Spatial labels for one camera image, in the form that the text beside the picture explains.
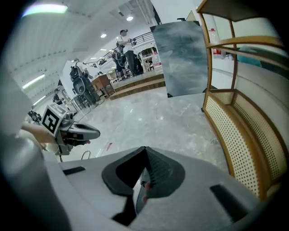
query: ceiling light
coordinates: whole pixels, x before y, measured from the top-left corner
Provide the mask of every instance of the ceiling light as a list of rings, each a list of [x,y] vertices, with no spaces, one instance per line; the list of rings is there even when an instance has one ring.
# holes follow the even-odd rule
[[[38,99],[34,104],[33,106],[35,106],[36,104],[38,104],[42,99],[44,99],[46,96],[43,96],[42,98]]]
[[[31,84],[33,84],[33,83],[35,83],[36,81],[38,81],[38,80],[44,78],[44,76],[45,76],[45,74],[40,75],[40,76],[37,77],[36,79],[30,81],[28,84],[25,84],[22,88],[23,88],[23,89],[26,89],[26,88],[29,87]]]
[[[66,5],[57,5],[57,4],[34,4],[29,6],[22,17],[30,14],[38,13],[59,13],[63,14],[67,10]]]

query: ceiling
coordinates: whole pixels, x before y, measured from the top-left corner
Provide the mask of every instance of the ceiling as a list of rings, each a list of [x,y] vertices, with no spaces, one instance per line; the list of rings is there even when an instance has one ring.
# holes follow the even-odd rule
[[[144,6],[144,0],[138,0]],[[49,0],[68,6],[64,14],[32,14],[20,19],[3,54],[3,62],[32,102],[53,91],[67,60],[89,59],[123,28],[146,23],[136,0]],[[126,21],[127,16],[134,19]]]

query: railing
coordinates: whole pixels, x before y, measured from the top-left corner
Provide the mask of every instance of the railing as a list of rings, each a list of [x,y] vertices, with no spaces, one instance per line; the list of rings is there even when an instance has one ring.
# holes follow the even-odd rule
[[[142,35],[140,35],[140,36],[138,36],[138,37],[135,37],[136,46],[138,46],[138,45],[140,45],[140,44],[142,44],[142,43],[148,42],[148,41],[150,41],[150,40],[153,40],[153,39],[154,39],[154,36],[153,36],[153,34],[152,34],[151,32],[148,32],[148,33],[146,33],[146,34],[142,34]],[[116,47],[116,48],[114,48],[114,49],[112,49],[112,50],[119,52],[118,47]],[[110,60],[111,58],[112,58],[112,51],[110,51],[110,52],[108,52],[106,55],[104,55],[104,56],[102,57],[102,59],[99,59],[99,60],[96,61],[96,62],[89,62],[89,63],[86,63],[86,64],[92,66],[91,64],[96,63],[96,66],[97,66],[97,67],[100,67],[102,64],[104,64],[105,62],[107,62],[107,61]]]

